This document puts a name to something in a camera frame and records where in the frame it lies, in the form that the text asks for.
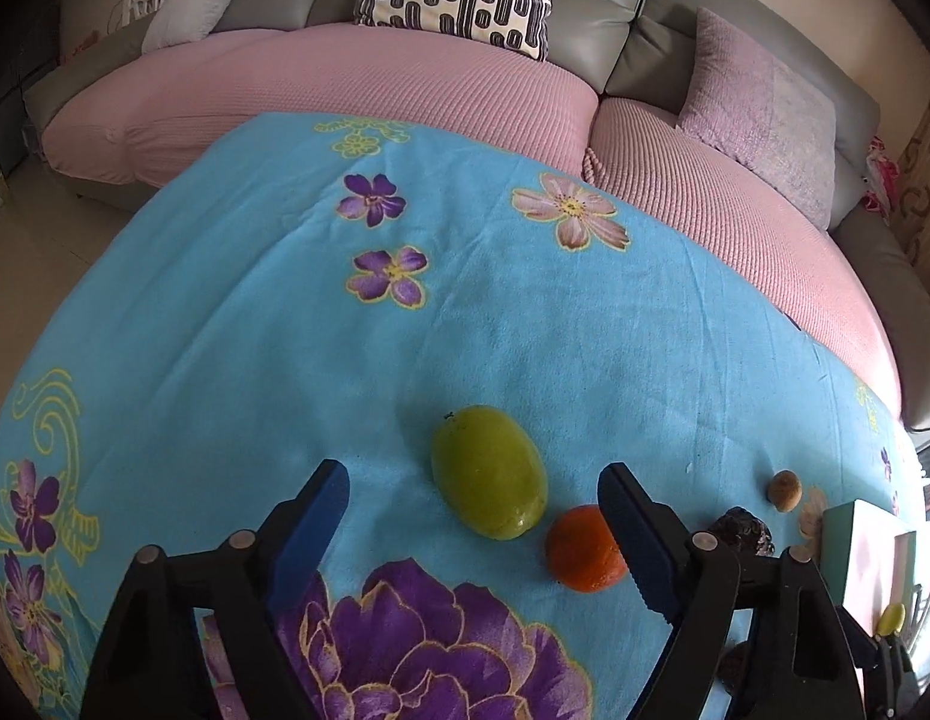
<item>floral blanket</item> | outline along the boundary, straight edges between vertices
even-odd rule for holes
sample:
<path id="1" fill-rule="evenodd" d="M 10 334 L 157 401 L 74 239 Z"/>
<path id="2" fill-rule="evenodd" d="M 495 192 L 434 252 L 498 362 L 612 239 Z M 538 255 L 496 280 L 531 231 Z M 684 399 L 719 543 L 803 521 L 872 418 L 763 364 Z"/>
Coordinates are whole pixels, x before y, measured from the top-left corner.
<path id="1" fill-rule="evenodd" d="M 467 530 L 430 477 L 443 415 L 478 403 L 550 477 L 514 541 Z M 689 528 L 745 506 L 779 549 L 827 502 L 924 515 L 884 406 L 684 236 L 447 132 L 266 114 L 135 216 L 1 413 L 0 650 L 41 715 L 77 717 L 137 548 L 254 528 L 326 457 L 352 502 L 274 622 L 328 720 L 625 716 L 668 626 L 630 579 L 579 594 L 543 559 L 611 461 Z M 788 515 L 764 499 L 786 467 L 808 492 Z M 199 630 L 242 717 L 214 618 Z M 715 691 L 705 716 L 723 712 Z"/>

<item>purple flower print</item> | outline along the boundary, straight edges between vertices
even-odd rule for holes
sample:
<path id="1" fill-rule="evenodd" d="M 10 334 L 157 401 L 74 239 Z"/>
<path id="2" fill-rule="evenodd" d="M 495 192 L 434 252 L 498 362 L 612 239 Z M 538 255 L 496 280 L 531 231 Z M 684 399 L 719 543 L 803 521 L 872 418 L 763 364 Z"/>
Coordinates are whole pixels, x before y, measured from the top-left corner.
<path id="1" fill-rule="evenodd" d="M 375 569 L 361 597 L 329 601 L 316 574 L 276 621 L 325 720 L 589 720 L 588 675 L 543 625 L 485 587 L 454 590 L 415 560 Z"/>
<path id="2" fill-rule="evenodd" d="M 345 289 L 363 303 L 391 298 L 402 308 L 425 305 L 425 290 L 411 277 L 428 267 L 428 258 L 415 247 L 402 247 L 395 255 L 387 251 L 366 251 L 353 262 L 359 274 L 345 282 Z"/>
<path id="3" fill-rule="evenodd" d="M 385 217 L 399 218 L 406 207 L 406 201 L 395 196 L 395 184 L 382 173 L 371 183 L 364 175 L 346 175 L 345 187 L 352 194 L 338 204 L 335 213 L 351 220 L 365 218 L 369 227 L 377 227 Z"/>
<path id="4" fill-rule="evenodd" d="M 62 647 L 56 640 L 54 625 L 62 618 L 49 610 L 41 600 L 44 594 L 44 568 L 30 565 L 22 574 L 22 565 L 12 550 L 5 554 L 5 607 L 12 624 L 22 632 L 25 649 L 36 656 L 39 663 L 52 671 L 62 666 Z"/>
<path id="5" fill-rule="evenodd" d="M 627 249 L 628 233 L 622 225 L 610 220 L 617 211 L 607 197 L 564 175 L 544 172 L 539 181 L 545 194 L 516 189 L 512 191 L 512 205 L 531 220 L 557 221 L 555 238 L 560 247 L 567 251 L 583 250 L 595 235 L 614 250 Z"/>
<path id="6" fill-rule="evenodd" d="M 205 630 L 205 662 L 209 664 L 209 672 L 215 681 L 215 697 L 222 717 L 224 720 L 248 720 L 248 712 L 235 687 L 232 666 L 229 666 L 228 656 L 225 655 L 225 645 L 214 614 L 202 618 L 202 628 Z"/>
<path id="7" fill-rule="evenodd" d="M 25 698 L 33 707 L 39 706 L 39 697 L 41 688 L 35 674 L 32 672 L 28 661 L 25 659 L 25 651 L 22 651 L 22 645 L 15 636 L 15 630 L 8 619 L 8 613 L 5 609 L 5 603 L 1 600 L 0 591 L 0 655 L 5 661 L 5 666 L 12 673 L 15 682 L 19 685 Z"/>
<path id="8" fill-rule="evenodd" d="M 31 552 L 34 544 L 44 554 L 55 543 L 55 529 L 44 518 L 58 509 L 58 479 L 44 478 L 37 490 L 36 480 L 35 464 L 23 460 L 19 464 L 19 481 L 8 497 L 15 512 L 15 532 L 25 552 Z"/>

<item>lavender pillow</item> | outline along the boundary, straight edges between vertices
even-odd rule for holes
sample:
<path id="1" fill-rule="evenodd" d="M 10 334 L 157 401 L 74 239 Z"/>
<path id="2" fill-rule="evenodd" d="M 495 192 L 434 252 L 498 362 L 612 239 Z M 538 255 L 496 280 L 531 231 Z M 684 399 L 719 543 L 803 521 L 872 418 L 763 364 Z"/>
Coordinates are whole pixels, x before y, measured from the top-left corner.
<path id="1" fill-rule="evenodd" d="M 819 230 L 835 194 L 835 105 L 736 26 L 698 9 L 678 128 L 741 163 Z"/>

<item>pink fabric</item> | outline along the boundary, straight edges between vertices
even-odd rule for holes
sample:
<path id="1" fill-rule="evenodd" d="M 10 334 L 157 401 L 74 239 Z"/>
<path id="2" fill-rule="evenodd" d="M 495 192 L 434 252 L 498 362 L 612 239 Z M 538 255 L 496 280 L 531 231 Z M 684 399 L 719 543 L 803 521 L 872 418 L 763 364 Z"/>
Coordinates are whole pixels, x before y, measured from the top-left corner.
<path id="1" fill-rule="evenodd" d="M 281 33 L 243 29 L 209 35 L 198 43 L 151 52 L 95 81 L 69 100 L 41 134 L 49 164 L 74 178 L 108 184 L 134 181 L 125 128 L 136 109 L 149 105 L 152 95 L 182 74 L 276 34 Z"/>
<path id="2" fill-rule="evenodd" d="M 832 239 L 761 178 L 631 100 L 598 109 L 584 175 L 735 269 L 898 418 L 898 368 L 865 289 Z"/>
<path id="3" fill-rule="evenodd" d="M 164 186 L 263 111 L 321 111 L 440 127 L 577 175 L 598 99 L 548 63 L 448 35 L 334 23 L 180 74 L 135 112 L 135 176 Z"/>

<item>small yellow fruit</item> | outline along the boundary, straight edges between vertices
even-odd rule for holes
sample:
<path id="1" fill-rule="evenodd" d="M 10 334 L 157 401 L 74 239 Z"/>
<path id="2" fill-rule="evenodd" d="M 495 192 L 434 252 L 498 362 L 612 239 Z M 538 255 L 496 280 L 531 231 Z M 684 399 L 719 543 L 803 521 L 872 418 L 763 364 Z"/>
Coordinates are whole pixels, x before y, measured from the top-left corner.
<path id="1" fill-rule="evenodd" d="M 900 632 L 904 624 L 905 605 L 889 604 L 886 610 L 881 613 L 879 624 L 876 626 L 875 632 L 880 637 L 890 637 L 892 634 Z"/>
<path id="2" fill-rule="evenodd" d="M 791 471 L 779 471 L 769 482 L 766 495 L 772 506 L 787 514 L 802 500 L 802 483 Z"/>
<path id="3" fill-rule="evenodd" d="M 548 477 L 521 426 L 491 406 L 448 415 L 431 444 L 435 485 L 458 518 L 481 536 L 507 541 L 542 518 Z"/>

